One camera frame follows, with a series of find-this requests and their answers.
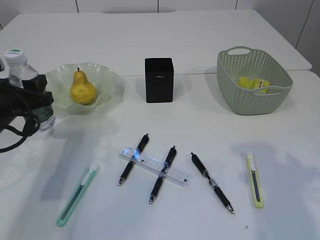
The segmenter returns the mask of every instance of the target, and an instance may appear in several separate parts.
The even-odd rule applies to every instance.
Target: black cable
[[[29,104],[27,103],[27,101],[25,100],[24,97],[22,97],[21,95],[19,95],[18,93],[16,93],[14,90],[12,90],[9,87],[2,86],[2,87],[0,87],[0,90],[1,89],[6,90],[6,91],[10,92],[11,94],[13,94],[14,96],[16,96],[18,99],[21,100],[21,102],[27,108],[27,113],[25,113],[25,112],[17,113],[17,112],[12,111],[13,117],[25,117],[25,124],[24,124],[22,131],[19,131],[15,127],[10,126],[10,125],[4,127],[4,129],[9,130],[9,131],[13,132],[14,134],[22,137],[15,144],[8,146],[8,147],[5,147],[5,148],[0,148],[0,153],[5,153],[5,152],[11,151],[11,150],[19,147],[27,139],[27,137],[30,137],[34,133],[36,133],[40,128],[40,121],[39,121],[39,118],[33,114],[31,107],[29,106]]]

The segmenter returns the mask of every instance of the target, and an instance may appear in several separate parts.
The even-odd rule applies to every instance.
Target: bottle label
[[[39,118],[40,123],[45,122],[54,114],[54,111],[53,111],[51,105],[50,106],[42,106],[37,109],[33,109],[32,111]]]

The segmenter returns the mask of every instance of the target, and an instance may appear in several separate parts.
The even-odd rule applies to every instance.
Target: water bottle
[[[34,79],[39,75],[39,73],[27,63],[26,55],[20,49],[12,49],[5,52],[4,58],[10,67],[9,83],[13,86],[23,89],[22,81]],[[40,120],[39,131],[44,132],[54,126],[56,117],[51,105],[39,107],[32,111]]]

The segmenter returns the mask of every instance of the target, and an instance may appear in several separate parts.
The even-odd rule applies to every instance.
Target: glass bowl
[[[96,98],[88,105],[74,102],[70,97],[70,87],[74,81],[74,74],[80,68],[96,88]],[[110,100],[115,90],[115,78],[117,75],[108,67],[84,62],[79,64],[65,64],[45,74],[48,82],[46,90],[52,92],[54,102],[53,109],[65,111],[68,114],[91,113],[96,106]]]

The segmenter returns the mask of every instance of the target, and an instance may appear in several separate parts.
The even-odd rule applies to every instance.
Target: bottle cap
[[[14,64],[25,63],[27,61],[25,53],[20,49],[6,51],[4,58],[10,67]]]

